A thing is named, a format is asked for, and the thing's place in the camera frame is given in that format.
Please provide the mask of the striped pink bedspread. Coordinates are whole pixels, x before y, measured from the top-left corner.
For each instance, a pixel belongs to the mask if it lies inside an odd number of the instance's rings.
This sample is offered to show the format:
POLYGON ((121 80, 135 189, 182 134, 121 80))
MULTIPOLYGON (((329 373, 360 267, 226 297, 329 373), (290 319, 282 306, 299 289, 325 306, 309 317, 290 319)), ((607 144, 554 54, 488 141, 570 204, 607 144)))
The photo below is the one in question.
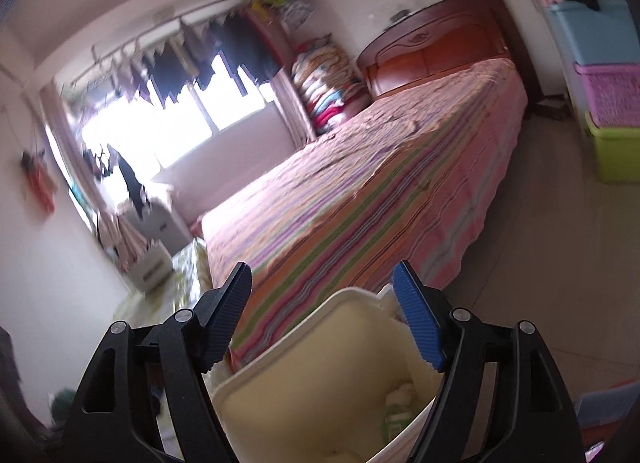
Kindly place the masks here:
POLYGON ((377 292, 408 261, 441 290, 480 236, 527 105, 508 59, 375 101, 203 216, 215 285, 242 261, 253 290, 239 370, 346 287, 377 292))

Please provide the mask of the hanging dark clothes row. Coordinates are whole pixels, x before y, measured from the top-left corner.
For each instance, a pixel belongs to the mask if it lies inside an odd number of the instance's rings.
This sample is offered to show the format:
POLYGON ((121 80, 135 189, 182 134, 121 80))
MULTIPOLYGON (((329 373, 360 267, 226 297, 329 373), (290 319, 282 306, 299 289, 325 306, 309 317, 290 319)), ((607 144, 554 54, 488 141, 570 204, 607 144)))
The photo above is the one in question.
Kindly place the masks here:
POLYGON ((241 96, 247 95, 242 75, 259 87, 271 82, 282 68, 248 11, 235 10, 221 21, 209 20, 200 30, 182 23, 178 37, 167 39, 160 50, 114 65, 114 95, 129 101, 158 101, 161 106, 176 103, 187 85, 209 87, 215 59, 221 59, 241 96))

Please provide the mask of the white plastic basket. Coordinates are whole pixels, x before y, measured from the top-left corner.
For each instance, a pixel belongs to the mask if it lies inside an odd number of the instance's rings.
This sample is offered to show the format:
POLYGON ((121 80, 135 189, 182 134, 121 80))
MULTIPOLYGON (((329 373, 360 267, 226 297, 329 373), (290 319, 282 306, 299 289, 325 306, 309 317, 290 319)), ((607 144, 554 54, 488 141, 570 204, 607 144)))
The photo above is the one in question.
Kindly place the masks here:
POLYGON ((134 288, 145 294, 156 289, 174 271, 172 258, 162 242, 152 242, 148 250, 129 269, 127 277, 134 288))

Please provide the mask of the red hanging wall ornament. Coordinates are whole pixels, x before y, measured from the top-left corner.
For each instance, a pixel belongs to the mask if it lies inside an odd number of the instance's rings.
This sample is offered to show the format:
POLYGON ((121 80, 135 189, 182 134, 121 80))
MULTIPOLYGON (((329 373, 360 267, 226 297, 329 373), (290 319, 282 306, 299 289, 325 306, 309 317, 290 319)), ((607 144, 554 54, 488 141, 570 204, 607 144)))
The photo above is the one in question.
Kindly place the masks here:
POLYGON ((30 153, 24 150, 20 164, 32 194, 35 195, 43 212, 52 215, 55 212, 54 196, 58 186, 49 174, 47 164, 43 160, 43 151, 30 153))

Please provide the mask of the green yellow checkered tablecloth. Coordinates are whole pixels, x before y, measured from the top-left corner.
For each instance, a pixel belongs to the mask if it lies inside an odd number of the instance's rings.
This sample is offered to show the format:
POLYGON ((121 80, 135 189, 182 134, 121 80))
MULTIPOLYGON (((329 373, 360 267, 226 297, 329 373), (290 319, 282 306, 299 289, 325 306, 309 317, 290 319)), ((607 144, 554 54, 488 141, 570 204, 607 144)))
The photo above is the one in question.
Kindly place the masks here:
POLYGON ((192 308, 213 287, 203 240, 194 239, 171 262, 171 274, 160 285, 146 293, 134 290, 118 305, 113 319, 132 327, 159 324, 182 308, 192 308))

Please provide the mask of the stack of folded blankets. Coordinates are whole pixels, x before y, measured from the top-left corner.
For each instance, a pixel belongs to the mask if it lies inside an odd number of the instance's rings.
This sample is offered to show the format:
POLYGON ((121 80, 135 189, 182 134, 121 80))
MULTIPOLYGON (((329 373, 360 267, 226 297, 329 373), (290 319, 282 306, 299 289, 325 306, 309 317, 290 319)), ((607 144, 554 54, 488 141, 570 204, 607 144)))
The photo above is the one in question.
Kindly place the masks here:
POLYGON ((292 79, 317 136, 342 125, 372 103, 366 84, 332 35, 303 42, 292 79))

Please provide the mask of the green storage box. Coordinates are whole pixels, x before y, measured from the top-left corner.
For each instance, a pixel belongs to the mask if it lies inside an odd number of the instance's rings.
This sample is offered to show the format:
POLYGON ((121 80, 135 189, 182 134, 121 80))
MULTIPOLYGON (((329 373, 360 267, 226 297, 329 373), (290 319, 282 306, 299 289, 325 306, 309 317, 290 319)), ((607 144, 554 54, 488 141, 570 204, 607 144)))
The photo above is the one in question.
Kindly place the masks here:
POLYGON ((598 177, 605 183, 633 183, 640 180, 640 137, 638 127, 598 127, 591 114, 585 122, 593 139, 598 177))

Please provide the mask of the cream plastic trash bin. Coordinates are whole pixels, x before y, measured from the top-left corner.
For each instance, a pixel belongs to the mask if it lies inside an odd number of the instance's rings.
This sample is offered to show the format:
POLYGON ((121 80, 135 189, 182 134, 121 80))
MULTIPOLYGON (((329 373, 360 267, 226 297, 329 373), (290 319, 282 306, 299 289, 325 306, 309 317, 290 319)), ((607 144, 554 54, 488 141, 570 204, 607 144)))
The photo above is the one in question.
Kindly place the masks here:
POLYGON ((393 287, 340 290, 213 392, 241 462, 403 462, 442 376, 393 287))

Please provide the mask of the white drawer cabinet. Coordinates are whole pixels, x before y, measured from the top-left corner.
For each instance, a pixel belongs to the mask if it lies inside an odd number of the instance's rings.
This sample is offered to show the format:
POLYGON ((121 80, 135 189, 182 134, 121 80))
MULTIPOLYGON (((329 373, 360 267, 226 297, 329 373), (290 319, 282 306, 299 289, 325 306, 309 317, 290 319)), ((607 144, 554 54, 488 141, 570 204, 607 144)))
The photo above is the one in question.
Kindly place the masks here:
POLYGON ((124 216, 147 240, 162 243, 170 256, 192 242, 193 235, 181 216, 162 202, 152 200, 143 209, 142 217, 133 207, 127 208, 124 216))

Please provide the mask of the purple storage basket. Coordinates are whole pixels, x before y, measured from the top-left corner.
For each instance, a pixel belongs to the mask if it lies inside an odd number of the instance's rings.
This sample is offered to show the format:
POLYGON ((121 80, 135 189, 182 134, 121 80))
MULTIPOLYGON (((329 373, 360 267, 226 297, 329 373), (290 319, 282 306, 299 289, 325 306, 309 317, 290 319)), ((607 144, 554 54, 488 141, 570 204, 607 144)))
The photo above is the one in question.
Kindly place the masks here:
POLYGON ((574 64, 586 90, 593 124, 639 126, 639 64, 574 64))

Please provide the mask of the green fuzzy plush ball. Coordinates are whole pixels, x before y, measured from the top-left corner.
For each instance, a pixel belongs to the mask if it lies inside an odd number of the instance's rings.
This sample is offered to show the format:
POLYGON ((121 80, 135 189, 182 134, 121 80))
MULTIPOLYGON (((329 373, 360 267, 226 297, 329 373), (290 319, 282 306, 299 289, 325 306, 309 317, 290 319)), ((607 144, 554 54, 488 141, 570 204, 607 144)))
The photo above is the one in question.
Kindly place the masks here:
POLYGON ((70 417, 76 391, 71 388, 60 389, 50 399, 50 413, 54 425, 64 424, 70 417))

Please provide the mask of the red wooden headboard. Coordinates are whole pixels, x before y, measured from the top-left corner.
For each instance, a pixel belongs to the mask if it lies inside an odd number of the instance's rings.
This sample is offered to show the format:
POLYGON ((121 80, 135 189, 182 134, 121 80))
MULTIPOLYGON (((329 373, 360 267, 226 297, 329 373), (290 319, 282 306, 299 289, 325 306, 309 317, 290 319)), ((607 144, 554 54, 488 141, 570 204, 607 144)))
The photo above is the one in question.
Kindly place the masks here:
POLYGON ((357 67, 378 100, 498 58, 514 63, 530 103, 542 99, 533 61, 504 0, 442 0, 384 30, 361 51, 357 67))

